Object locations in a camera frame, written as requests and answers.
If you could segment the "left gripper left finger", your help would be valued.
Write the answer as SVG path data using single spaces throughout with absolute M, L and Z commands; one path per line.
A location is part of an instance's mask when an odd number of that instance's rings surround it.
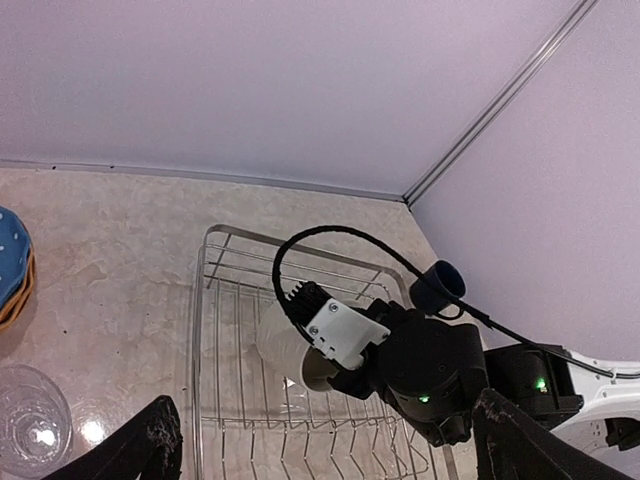
M 178 479 L 181 425 L 173 399 L 161 395 L 99 445 L 49 479 Z

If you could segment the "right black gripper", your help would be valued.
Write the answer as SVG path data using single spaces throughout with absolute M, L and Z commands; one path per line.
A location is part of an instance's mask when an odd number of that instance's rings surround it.
M 333 377 L 332 388 L 361 400 L 376 394 L 435 447 L 469 441 L 471 411 L 489 385 L 476 325 L 451 325 L 380 299 L 356 311 L 390 334 L 365 348 L 360 368 Z

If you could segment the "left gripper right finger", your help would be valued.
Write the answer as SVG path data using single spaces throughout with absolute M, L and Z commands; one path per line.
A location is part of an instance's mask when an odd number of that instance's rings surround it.
M 486 479 L 625 479 L 538 425 L 492 389 L 472 411 L 477 476 Z

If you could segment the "dark blue mug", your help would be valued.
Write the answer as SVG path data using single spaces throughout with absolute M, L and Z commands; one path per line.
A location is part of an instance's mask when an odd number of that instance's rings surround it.
M 459 271 L 449 262 L 438 260 L 429 267 L 423 277 L 409 288 L 413 305 L 428 315 L 439 314 L 453 300 L 466 294 L 466 284 Z

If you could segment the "clear glass tumbler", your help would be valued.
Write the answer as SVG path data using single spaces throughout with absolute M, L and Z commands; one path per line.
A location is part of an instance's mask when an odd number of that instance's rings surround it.
M 71 455 L 71 411 L 61 389 L 28 365 L 1 369 L 1 470 L 43 479 Z

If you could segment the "cream ribbed mug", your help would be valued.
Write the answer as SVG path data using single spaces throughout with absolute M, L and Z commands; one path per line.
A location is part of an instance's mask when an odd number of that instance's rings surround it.
M 314 392 L 332 389 L 337 368 L 299 334 L 277 301 L 261 315 L 256 346 L 270 368 L 295 384 Z

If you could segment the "blue polka dot plate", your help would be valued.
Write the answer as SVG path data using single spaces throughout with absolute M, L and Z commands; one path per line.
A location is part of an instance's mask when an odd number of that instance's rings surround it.
M 1 207 L 1 306 L 18 290 L 27 271 L 31 238 L 20 218 Z

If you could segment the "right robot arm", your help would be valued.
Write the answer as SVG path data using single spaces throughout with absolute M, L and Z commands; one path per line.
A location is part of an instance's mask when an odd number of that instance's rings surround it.
M 433 446 L 470 438 L 471 410 L 486 388 L 555 434 L 591 423 L 604 427 L 608 447 L 639 445 L 633 366 L 605 366 L 557 345 L 485 350 L 473 324 L 384 301 L 360 309 L 331 300 L 323 314 L 328 355 L 340 367 L 332 388 L 361 399 L 377 394 Z

